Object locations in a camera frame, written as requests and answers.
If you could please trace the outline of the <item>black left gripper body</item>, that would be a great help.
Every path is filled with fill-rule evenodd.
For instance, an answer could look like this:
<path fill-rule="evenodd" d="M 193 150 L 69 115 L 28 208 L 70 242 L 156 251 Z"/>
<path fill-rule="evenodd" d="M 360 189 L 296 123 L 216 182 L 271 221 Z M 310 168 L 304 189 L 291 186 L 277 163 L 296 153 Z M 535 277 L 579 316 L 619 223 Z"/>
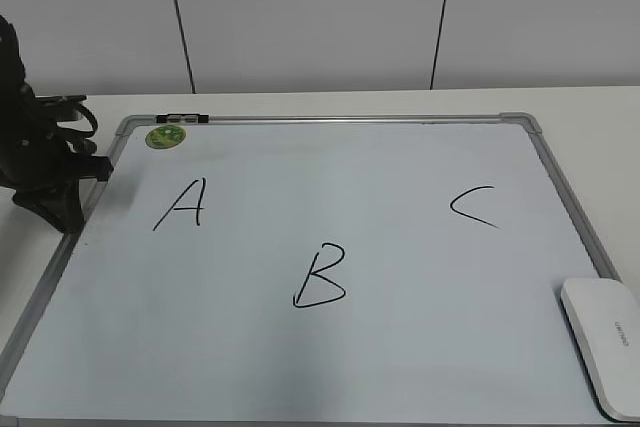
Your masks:
<path fill-rule="evenodd" d="M 26 81 L 13 24 L 1 20 L 1 184 L 15 191 L 34 191 L 71 180 L 104 182 L 111 161 L 96 154 L 92 137 L 95 115 L 85 105 L 73 122 L 50 118 Z"/>

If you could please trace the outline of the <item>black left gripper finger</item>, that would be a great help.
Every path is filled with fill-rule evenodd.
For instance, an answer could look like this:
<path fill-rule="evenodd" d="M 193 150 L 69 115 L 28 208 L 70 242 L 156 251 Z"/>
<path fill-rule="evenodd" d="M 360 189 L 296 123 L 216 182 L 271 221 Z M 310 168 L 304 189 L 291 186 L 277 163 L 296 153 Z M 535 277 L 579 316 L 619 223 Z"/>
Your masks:
<path fill-rule="evenodd" d="M 78 180 L 34 191 L 17 191 L 12 200 L 16 205 L 44 219 L 61 233 L 80 232 L 85 224 Z"/>

